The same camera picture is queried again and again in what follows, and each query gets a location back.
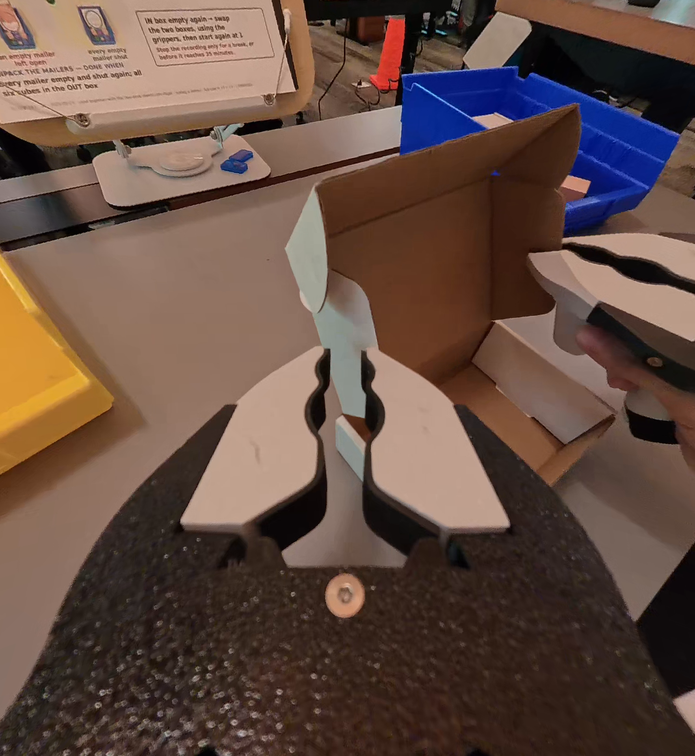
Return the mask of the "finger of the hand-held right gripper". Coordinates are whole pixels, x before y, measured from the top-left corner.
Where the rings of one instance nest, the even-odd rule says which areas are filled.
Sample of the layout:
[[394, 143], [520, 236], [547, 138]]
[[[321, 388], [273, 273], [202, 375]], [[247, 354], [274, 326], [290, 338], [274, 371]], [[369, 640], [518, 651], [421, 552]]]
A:
[[582, 354], [576, 337], [599, 303], [620, 308], [695, 339], [695, 295], [673, 287], [630, 280], [602, 265], [585, 262], [562, 249], [532, 252], [528, 266], [555, 302], [553, 339], [564, 352]]
[[562, 250], [636, 282], [695, 295], [695, 243], [649, 233], [611, 233], [564, 240]]

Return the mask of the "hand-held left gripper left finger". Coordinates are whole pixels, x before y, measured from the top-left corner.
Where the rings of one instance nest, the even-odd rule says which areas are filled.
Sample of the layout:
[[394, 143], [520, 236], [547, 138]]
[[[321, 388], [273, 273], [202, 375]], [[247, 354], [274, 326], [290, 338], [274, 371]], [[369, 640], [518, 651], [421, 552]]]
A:
[[181, 516], [184, 531], [259, 535], [289, 547], [321, 523], [329, 383], [330, 351], [317, 346], [225, 407], [229, 421]]

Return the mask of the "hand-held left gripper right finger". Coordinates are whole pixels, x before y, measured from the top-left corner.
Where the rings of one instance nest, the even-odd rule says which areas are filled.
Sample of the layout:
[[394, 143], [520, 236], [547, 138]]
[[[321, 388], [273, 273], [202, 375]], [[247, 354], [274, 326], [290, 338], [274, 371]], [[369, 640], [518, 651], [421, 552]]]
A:
[[362, 513], [370, 530], [409, 556], [417, 542], [504, 533], [510, 520], [447, 395], [377, 347], [361, 355], [370, 437]]

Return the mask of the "blue plastic bin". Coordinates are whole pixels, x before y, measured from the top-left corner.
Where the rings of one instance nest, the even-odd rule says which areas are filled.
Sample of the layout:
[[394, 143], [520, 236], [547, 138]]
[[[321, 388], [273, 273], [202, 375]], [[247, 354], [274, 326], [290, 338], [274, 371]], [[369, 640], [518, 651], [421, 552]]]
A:
[[570, 171], [587, 180], [584, 198], [568, 202], [565, 236], [636, 209], [679, 141], [678, 134], [587, 94], [517, 67], [404, 75], [400, 153], [409, 154], [485, 130], [481, 120], [507, 122], [577, 104], [578, 156]]

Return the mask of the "white cardboard mailer box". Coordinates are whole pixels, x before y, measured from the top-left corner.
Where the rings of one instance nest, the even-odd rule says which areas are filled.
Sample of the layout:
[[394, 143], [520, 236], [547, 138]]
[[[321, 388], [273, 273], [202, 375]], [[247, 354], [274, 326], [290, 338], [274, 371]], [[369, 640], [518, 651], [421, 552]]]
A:
[[528, 269], [530, 252], [561, 246], [580, 132], [570, 104], [314, 186], [286, 253], [331, 351], [336, 448], [360, 478], [372, 346], [470, 409], [548, 485], [614, 422], [550, 360], [556, 305]]

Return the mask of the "wooden table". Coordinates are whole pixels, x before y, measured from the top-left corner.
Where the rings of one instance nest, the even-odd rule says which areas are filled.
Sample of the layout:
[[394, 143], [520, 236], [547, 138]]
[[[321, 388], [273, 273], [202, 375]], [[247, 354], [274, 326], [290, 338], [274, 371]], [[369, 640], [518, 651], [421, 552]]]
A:
[[695, 119], [695, 2], [504, 1], [496, 9], [552, 31], [588, 75], [644, 100], [648, 120], [682, 132]]

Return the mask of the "yellow plastic bin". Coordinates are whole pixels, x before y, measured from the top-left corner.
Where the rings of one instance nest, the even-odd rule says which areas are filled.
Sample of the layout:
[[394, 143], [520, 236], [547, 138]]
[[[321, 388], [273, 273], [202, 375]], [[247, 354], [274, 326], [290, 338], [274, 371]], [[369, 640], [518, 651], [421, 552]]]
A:
[[0, 475], [113, 403], [0, 251]]

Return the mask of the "white panel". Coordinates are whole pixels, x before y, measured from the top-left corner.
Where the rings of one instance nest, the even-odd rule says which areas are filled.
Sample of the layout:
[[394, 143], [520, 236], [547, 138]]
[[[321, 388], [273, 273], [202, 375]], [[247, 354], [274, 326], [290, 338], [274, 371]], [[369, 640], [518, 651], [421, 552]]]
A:
[[463, 56], [464, 70], [501, 68], [532, 32], [527, 19], [496, 12]]

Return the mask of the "white stand base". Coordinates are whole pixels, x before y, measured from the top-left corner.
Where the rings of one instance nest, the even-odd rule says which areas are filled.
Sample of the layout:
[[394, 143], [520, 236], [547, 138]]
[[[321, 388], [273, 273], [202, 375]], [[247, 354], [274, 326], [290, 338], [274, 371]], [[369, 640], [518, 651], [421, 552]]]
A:
[[[241, 149], [255, 156], [243, 175], [225, 173], [220, 164]], [[93, 160], [106, 203], [117, 209], [172, 200], [268, 178], [270, 166], [239, 135], [223, 143], [211, 136], [138, 146], [127, 156], [117, 150]]]

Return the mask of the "orange traffic cone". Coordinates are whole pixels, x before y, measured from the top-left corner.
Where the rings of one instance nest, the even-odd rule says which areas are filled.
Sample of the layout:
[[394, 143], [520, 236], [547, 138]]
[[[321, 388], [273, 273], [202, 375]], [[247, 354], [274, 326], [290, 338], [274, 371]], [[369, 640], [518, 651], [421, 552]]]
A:
[[401, 81], [405, 26], [402, 16], [392, 16], [388, 20], [378, 70], [370, 76], [370, 83], [380, 94], [396, 91]]

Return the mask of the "instruction sheet on stand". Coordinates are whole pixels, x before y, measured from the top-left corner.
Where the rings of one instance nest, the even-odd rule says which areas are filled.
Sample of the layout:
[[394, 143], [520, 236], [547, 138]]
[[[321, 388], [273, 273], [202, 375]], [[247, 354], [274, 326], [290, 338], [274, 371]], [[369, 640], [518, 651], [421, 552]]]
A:
[[292, 53], [297, 77], [291, 94], [196, 105], [137, 109], [97, 116], [95, 123], [84, 115], [53, 117], [1, 125], [4, 132], [32, 144], [73, 146], [163, 133], [246, 124], [292, 115], [302, 109], [314, 87], [314, 59], [303, 2], [274, 2], [286, 20], [286, 52]]

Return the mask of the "white instruction sheet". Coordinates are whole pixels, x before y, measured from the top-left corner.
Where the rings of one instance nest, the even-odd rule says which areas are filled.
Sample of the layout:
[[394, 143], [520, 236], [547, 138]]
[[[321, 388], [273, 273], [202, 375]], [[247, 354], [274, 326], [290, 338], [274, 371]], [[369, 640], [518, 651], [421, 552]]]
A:
[[274, 2], [0, 1], [0, 124], [296, 91]]

